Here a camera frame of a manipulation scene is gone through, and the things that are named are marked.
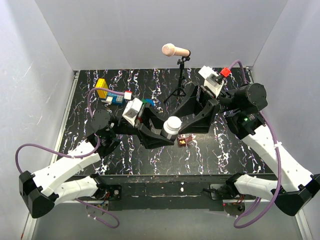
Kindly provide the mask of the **white pill bottle blue label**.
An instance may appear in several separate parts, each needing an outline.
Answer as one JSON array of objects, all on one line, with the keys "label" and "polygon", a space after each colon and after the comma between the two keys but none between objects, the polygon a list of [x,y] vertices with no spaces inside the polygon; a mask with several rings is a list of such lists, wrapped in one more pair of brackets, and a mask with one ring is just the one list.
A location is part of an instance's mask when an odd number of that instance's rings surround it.
[{"label": "white pill bottle blue label", "polygon": [[181,129],[182,121],[176,116],[170,116],[164,123],[160,134],[168,140],[174,141]]}]

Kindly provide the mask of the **brown weekly pill organizer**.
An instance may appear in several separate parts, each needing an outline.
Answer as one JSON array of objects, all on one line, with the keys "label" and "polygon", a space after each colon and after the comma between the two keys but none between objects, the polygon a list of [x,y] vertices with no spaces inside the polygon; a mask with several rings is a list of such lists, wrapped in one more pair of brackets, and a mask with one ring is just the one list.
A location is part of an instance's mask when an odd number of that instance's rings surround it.
[{"label": "brown weekly pill organizer", "polygon": [[187,147],[194,139],[193,135],[180,134],[177,136],[177,144],[179,148]]}]

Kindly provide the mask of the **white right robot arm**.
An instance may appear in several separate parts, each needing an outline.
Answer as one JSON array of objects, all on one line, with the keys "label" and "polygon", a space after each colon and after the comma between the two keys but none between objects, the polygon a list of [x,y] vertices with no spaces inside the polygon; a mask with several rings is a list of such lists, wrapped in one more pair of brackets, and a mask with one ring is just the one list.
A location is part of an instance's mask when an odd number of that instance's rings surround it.
[{"label": "white right robot arm", "polygon": [[222,90],[219,95],[215,95],[207,86],[193,85],[173,116],[182,118],[195,115],[193,121],[180,129],[180,134],[206,134],[216,115],[226,113],[229,130],[264,161],[277,180],[236,173],[214,193],[223,199],[251,195],[273,201],[283,213],[294,216],[320,190],[320,176],[301,166],[274,139],[274,134],[260,113],[267,105],[266,89],[259,83]]}]

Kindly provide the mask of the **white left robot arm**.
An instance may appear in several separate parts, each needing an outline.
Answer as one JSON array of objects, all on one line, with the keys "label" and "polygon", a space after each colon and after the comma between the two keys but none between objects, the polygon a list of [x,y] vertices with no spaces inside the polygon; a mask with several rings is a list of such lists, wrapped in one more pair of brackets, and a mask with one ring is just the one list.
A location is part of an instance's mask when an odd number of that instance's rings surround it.
[{"label": "white left robot arm", "polygon": [[81,197],[103,199],[108,189],[98,175],[73,181],[69,178],[111,154],[120,144],[118,135],[136,135],[146,149],[174,145],[173,135],[166,133],[174,125],[178,131],[179,118],[165,119],[138,99],[128,102],[122,117],[104,109],[95,111],[86,124],[87,136],[78,147],[69,154],[50,150],[60,156],[58,161],[35,172],[20,171],[19,193],[30,215],[40,218],[56,205]]}]

